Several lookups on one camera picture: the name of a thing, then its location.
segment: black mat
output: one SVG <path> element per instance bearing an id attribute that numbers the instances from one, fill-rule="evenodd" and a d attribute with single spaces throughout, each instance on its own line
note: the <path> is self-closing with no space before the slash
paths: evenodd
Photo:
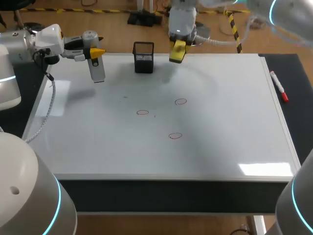
<path id="1" fill-rule="evenodd" d="M 299 160 L 313 148 L 313 90 L 297 55 L 264 55 L 290 102 L 281 102 Z M 15 68 L 22 103 L 0 112 L 0 126 L 22 136 L 43 76 Z M 286 183 L 63 180 L 79 212 L 273 213 Z"/>

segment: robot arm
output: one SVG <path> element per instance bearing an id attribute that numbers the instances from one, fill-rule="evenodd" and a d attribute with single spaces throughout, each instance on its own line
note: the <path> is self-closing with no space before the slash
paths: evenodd
<path id="1" fill-rule="evenodd" d="M 46 64 L 59 62 L 59 55 L 75 61 L 88 61 L 92 80 L 103 82 L 105 71 L 101 55 L 106 51 L 99 49 L 98 37 L 94 31 L 82 36 L 66 38 L 58 24 L 53 24 L 38 33 L 30 34 L 26 29 L 0 34 L 0 111 L 12 108 L 21 101 L 20 90 L 13 66 L 31 63 L 40 56 Z"/>
<path id="2" fill-rule="evenodd" d="M 198 4 L 204 7 L 218 7 L 237 2 L 238 0 L 172 0 L 169 19 L 170 61 L 181 63 L 194 41 Z M 246 0 L 246 6 L 270 25 L 281 27 L 312 45 L 313 1 Z"/>

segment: glowing blue ring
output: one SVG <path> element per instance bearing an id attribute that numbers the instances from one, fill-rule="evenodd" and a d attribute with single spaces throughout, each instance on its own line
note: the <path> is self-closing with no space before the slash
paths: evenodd
<path id="1" fill-rule="evenodd" d="M 273 1 L 272 6 L 270 6 L 270 10 L 269 10 L 269 21 L 272 23 L 272 25 L 275 25 L 275 24 L 273 23 L 273 19 L 272 19 L 272 12 L 273 12 L 273 7 L 274 7 L 276 1 L 277 1 L 277 0 L 274 0 L 274 1 Z"/>
<path id="2" fill-rule="evenodd" d="M 48 228 L 45 230 L 45 232 L 43 233 L 43 235 L 46 235 L 49 230 L 51 229 L 52 225 L 54 224 L 54 221 L 56 220 L 57 216 L 58 216 L 58 213 L 59 213 L 59 210 L 60 210 L 60 204 L 61 204 L 61 189 L 60 189 L 60 184 L 59 184 L 59 181 L 57 180 L 57 178 L 55 178 L 57 184 L 58 184 L 58 188 L 59 188 L 59 202 L 58 202 L 58 207 L 57 207 L 57 210 L 54 214 L 54 217 L 51 221 L 51 223 L 49 224 Z"/>
<path id="3" fill-rule="evenodd" d="M 8 80 L 11 80 L 11 79 L 14 79 L 14 78 L 16 78 L 15 75 L 12 76 L 12 77 L 7 77 L 7 78 L 0 79 L 0 82 L 5 82 L 5 81 L 8 81 Z"/>
<path id="4" fill-rule="evenodd" d="M 291 193 L 292 193 L 292 200 L 293 200 L 293 204 L 294 204 L 294 207 L 295 207 L 295 210 L 297 211 L 300 219 L 302 220 L 302 222 L 304 223 L 305 226 L 307 226 L 307 228 L 311 231 L 311 233 L 313 233 L 313 229 L 310 227 L 310 225 L 306 222 L 306 220 L 303 218 L 302 214 L 300 213 L 300 210 L 295 202 L 295 198 L 294 198 L 294 192 L 293 192 L 293 184 L 294 184 L 294 179 L 293 179 L 293 182 L 292 182 L 292 188 L 291 188 Z"/>

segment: black cable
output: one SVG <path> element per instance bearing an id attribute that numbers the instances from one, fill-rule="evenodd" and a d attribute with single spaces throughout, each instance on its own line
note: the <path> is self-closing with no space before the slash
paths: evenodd
<path id="1" fill-rule="evenodd" d="M 98 3 L 98 0 L 95 0 L 94 3 L 85 5 L 85 4 L 83 4 L 83 0 L 80 0 L 80 4 L 81 4 L 82 6 L 94 6 L 94 5 L 96 5 L 97 3 Z"/>
<path id="2" fill-rule="evenodd" d="M 41 65 L 39 65 L 38 62 L 36 61 L 36 58 L 35 58 L 35 55 L 36 55 L 36 54 L 39 54 L 40 61 L 41 61 Z M 53 80 L 54 80 L 54 77 L 53 77 L 50 73 L 44 71 L 44 57 L 45 57 L 45 54 L 46 54 L 46 52 L 45 52 L 44 50 L 42 50 L 42 49 L 41 49 L 41 50 L 38 50 L 38 51 L 35 51 L 35 52 L 33 53 L 33 61 L 34 61 L 35 65 L 36 65 L 38 68 L 40 68 L 40 70 L 43 72 L 43 74 L 44 74 L 45 76 L 47 76 L 47 78 L 48 78 L 50 81 L 53 81 Z"/>
<path id="3" fill-rule="evenodd" d="M 234 235 L 236 232 L 245 232 L 245 233 L 247 233 L 247 234 L 249 234 L 249 235 L 252 235 L 252 232 L 250 232 L 250 231 L 248 231 L 248 230 L 246 230 L 246 229 L 236 229 L 236 230 L 232 231 L 232 232 L 230 233 L 230 235 Z"/>

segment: mesh pen holder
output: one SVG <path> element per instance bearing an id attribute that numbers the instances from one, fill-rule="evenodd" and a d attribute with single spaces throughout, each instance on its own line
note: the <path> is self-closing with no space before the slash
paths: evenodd
<path id="1" fill-rule="evenodd" d="M 153 73 L 154 43 L 134 42 L 133 54 L 136 73 Z"/>

